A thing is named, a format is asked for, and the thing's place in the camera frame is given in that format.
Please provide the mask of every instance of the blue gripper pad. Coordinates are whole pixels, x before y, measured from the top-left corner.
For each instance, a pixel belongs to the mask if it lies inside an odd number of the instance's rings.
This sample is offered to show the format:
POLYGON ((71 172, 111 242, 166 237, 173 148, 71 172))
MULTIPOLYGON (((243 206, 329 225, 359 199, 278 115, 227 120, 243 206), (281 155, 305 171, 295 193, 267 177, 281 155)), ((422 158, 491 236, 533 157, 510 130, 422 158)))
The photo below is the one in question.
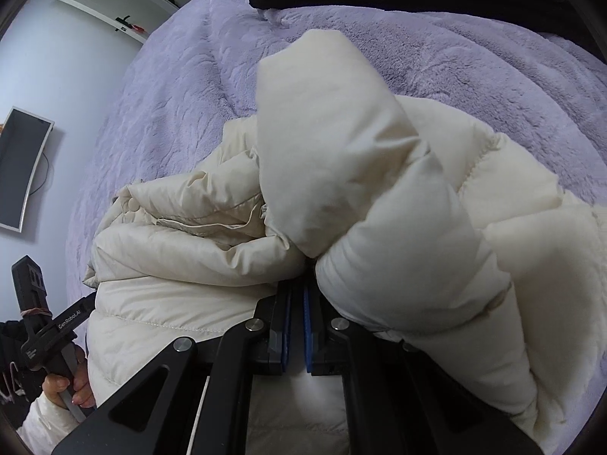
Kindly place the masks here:
POLYGON ((310 297, 308 289, 303 290, 303 340, 305 345, 305 366, 312 373, 312 321, 310 318, 310 297))
POLYGON ((286 314, 285 314, 285 328, 282 337, 282 356, 280 357, 280 364, 282 366, 282 372, 286 371, 286 366, 289 363, 289 345, 291 343, 291 293, 289 292, 286 298, 286 314))

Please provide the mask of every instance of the white sleeve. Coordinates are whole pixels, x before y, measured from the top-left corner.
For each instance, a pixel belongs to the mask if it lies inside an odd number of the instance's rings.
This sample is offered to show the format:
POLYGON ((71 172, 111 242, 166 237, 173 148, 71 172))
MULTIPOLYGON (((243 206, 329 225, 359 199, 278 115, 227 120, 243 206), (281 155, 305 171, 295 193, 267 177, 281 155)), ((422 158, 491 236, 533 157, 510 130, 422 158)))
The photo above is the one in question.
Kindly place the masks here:
POLYGON ((42 394, 30 406, 17 433, 34 455, 50 455, 77 426, 70 411, 57 407, 42 394))

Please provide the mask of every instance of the person's arm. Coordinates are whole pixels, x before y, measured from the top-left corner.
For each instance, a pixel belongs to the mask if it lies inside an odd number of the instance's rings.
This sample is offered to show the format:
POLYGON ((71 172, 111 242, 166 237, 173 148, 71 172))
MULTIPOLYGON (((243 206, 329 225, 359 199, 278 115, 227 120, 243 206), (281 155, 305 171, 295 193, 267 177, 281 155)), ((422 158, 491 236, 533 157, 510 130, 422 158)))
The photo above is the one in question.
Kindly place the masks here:
MULTIPOLYGON (((89 384, 84 351, 77 348, 76 353, 80 364, 74 378, 76 394, 72 401, 83 408, 93 407, 95 397, 89 384)), ((68 385, 68 379, 48 375, 42 385, 44 393, 32 403, 23 426, 17 430, 34 455, 50 455, 59 442, 78 426, 59 396, 68 385)))

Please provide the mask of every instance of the hand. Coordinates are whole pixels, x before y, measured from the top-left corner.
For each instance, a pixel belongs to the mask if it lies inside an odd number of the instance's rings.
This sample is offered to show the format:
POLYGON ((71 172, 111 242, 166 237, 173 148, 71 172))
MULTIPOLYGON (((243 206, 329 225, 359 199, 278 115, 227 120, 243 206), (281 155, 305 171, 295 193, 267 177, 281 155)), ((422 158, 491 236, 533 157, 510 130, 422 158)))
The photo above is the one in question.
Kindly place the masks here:
MULTIPOLYGON (((86 364, 86 357, 84 351, 78 346, 76 346, 76 357, 78 359, 78 370, 74 376, 74 390, 76 393, 72 397, 72 403, 86 409, 95 405, 95 397, 89 384, 89 369, 86 364)), ((49 374, 44 379, 42 391, 47 399, 57 407, 67 409, 59 394, 68 388, 69 384, 70 382, 67 378, 56 374, 49 374)))

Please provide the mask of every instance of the cable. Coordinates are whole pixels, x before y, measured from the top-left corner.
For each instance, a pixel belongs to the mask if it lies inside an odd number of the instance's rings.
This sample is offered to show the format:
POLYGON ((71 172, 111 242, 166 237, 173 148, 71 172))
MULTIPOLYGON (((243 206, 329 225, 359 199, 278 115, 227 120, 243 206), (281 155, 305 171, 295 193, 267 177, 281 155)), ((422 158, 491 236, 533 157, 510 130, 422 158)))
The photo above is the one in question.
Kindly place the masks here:
POLYGON ((36 188, 34 191, 30 191, 29 196, 32 196, 34 193, 36 193, 40 188, 42 188, 44 186, 44 184, 46 183, 46 180, 49 177, 49 171, 50 171, 50 162, 49 162, 49 158, 46 156, 46 154, 44 152, 42 152, 42 155, 44 156, 44 159, 46 159, 46 174, 44 175, 44 181, 42 182, 42 184, 36 188))

